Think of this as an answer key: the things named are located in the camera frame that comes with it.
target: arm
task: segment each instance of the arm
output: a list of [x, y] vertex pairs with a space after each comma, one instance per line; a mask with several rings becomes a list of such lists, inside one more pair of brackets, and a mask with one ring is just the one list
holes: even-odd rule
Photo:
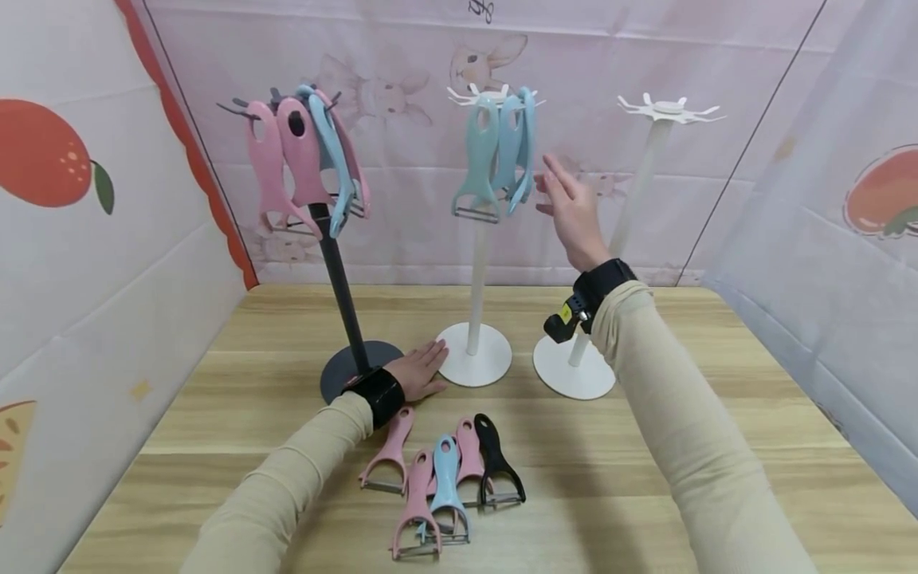
[[762, 464], [656, 311], [630, 281], [599, 307], [593, 343], [624, 388], [704, 574], [816, 572]]
[[298, 520], [331, 471], [372, 432], [370, 405], [352, 392], [319, 411], [204, 523], [182, 574], [277, 572]]

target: hand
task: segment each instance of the hand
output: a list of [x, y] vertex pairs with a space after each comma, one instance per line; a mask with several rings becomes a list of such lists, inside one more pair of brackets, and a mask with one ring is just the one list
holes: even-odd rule
[[535, 187], [551, 203], [535, 208], [552, 216], [567, 261], [580, 273], [595, 269], [611, 259], [599, 230], [596, 193], [578, 182], [553, 155], [543, 156], [543, 161], [548, 171], [535, 176]]
[[386, 371], [402, 386], [405, 402], [421, 400], [446, 388], [446, 381], [433, 380], [433, 376], [449, 353], [446, 341], [429, 341], [386, 365]]

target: wooden table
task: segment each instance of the wooden table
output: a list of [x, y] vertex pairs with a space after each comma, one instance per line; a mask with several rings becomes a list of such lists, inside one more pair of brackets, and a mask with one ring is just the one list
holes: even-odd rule
[[[394, 564], [402, 509], [357, 475], [385, 441], [348, 456], [294, 539], [286, 572], [692, 572], [676, 505], [620, 388], [554, 394], [532, 348], [569, 290], [489, 287], [485, 322], [510, 340], [510, 372], [451, 386], [418, 409], [406, 452], [462, 415], [488, 414], [529, 501], [473, 515], [473, 543]], [[657, 289], [657, 305], [765, 464], [821, 572], [918, 572], [918, 523], [720, 299]], [[367, 339], [407, 350], [468, 312], [468, 287], [354, 287]], [[175, 572], [201, 523], [267, 453], [323, 406], [319, 373], [346, 344], [325, 286], [257, 287], [240, 304], [66, 562], [63, 572]]]

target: wrist strap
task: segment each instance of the wrist strap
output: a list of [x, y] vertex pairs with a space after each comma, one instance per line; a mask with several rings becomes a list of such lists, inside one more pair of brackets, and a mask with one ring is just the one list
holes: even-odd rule
[[405, 406], [405, 391], [392, 373], [378, 366], [344, 388], [363, 397], [373, 412], [373, 429], [378, 431]]
[[621, 259], [610, 259], [604, 264], [581, 273], [577, 281], [574, 282], [574, 293], [582, 301], [587, 319], [582, 321], [580, 326], [586, 334], [590, 334], [593, 328], [593, 318], [599, 311], [599, 306], [606, 296], [615, 290], [615, 287], [628, 281], [637, 279], [634, 271]]

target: stand base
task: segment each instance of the stand base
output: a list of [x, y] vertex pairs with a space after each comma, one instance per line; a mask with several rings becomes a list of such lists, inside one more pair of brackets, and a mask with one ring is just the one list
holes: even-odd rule
[[[384, 343], [382, 341], [364, 341], [366, 356], [370, 360], [370, 366], [385, 365], [389, 361], [394, 361], [404, 354], [399, 351], [395, 345]], [[341, 390], [352, 378], [357, 376], [357, 364], [353, 361], [351, 347], [344, 347], [338, 353], [335, 353], [329, 362], [322, 369], [322, 376], [319, 379], [319, 388], [322, 391], [322, 398], [326, 404], [331, 404], [339, 395]]]
[[580, 366], [567, 360], [574, 340], [555, 343], [543, 337], [532, 350], [532, 365], [543, 383], [559, 395], [570, 399], [593, 400], [605, 396], [615, 385], [615, 373], [592, 343], [587, 345]]
[[507, 374], [513, 351], [510, 342], [500, 331], [490, 325], [481, 325], [478, 334], [478, 352], [465, 352], [468, 344], [468, 323], [456, 323], [440, 333], [437, 339], [446, 341], [450, 350], [440, 374], [460, 387], [484, 387], [497, 382]]

